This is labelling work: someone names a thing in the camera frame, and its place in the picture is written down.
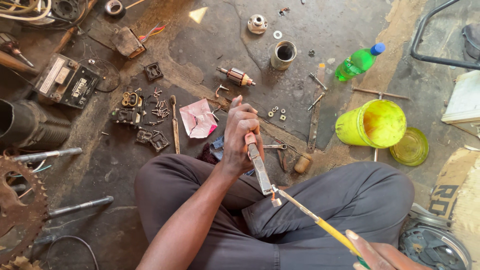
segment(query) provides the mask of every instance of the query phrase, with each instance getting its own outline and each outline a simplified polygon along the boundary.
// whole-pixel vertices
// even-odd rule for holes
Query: electrical tape roll
[[[125,16],[127,9],[119,0],[109,0],[105,3],[105,12],[112,18],[120,19]]]

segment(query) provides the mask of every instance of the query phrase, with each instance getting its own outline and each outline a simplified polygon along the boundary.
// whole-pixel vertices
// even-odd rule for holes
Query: metal can
[[[275,69],[286,70],[297,56],[297,47],[290,41],[280,41],[270,58],[270,63]]]

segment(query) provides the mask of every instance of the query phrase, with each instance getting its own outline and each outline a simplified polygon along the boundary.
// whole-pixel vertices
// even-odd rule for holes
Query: metal frame
[[[417,34],[415,35],[415,38],[413,39],[413,44],[412,44],[412,49],[410,51],[410,55],[420,61],[425,61],[425,62],[430,62],[430,63],[436,63],[436,64],[442,64],[442,65],[449,65],[449,66],[455,66],[455,67],[463,67],[463,68],[468,68],[468,69],[475,69],[475,70],[480,70],[480,64],[476,64],[473,62],[467,62],[467,61],[459,61],[459,60],[453,60],[453,59],[447,59],[447,58],[440,58],[440,57],[434,57],[434,56],[428,56],[428,55],[422,55],[417,52],[420,39],[423,35],[423,32],[425,31],[425,26],[428,22],[428,20],[435,14],[437,14],[439,11],[444,10],[445,8],[451,6],[452,4],[457,3],[460,0],[449,0],[445,2],[444,4],[434,8],[432,11],[430,11],[420,22],[420,25],[417,30]]]

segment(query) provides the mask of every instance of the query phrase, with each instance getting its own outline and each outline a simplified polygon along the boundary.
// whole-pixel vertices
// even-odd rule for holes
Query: blue bottle cap
[[[381,53],[384,52],[384,51],[385,51],[385,44],[383,44],[382,42],[375,44],[375,45],[370,49],[370,53],[371,53],[372,55],[375,55],[375,56],[381,54]]]

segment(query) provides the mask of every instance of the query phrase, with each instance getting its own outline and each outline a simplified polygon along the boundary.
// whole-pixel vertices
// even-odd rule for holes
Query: rusty sprocket
[[[23,204],[17,193],[9,187],[6,175],[9,172],[21,174],[30,184],[35,194],[32,203]],[[9,260],[15,260],[23,251],[33,243],[42,230],[47,218],[47,194],[40,178],[28,168],[26,164],[13,161],[8,156],[0,156],[0,237],[5,236],[15,226],[22,228],[21,239],[16,239],[15,247],[5,247],[0,250],[0,265],[8,264]]]

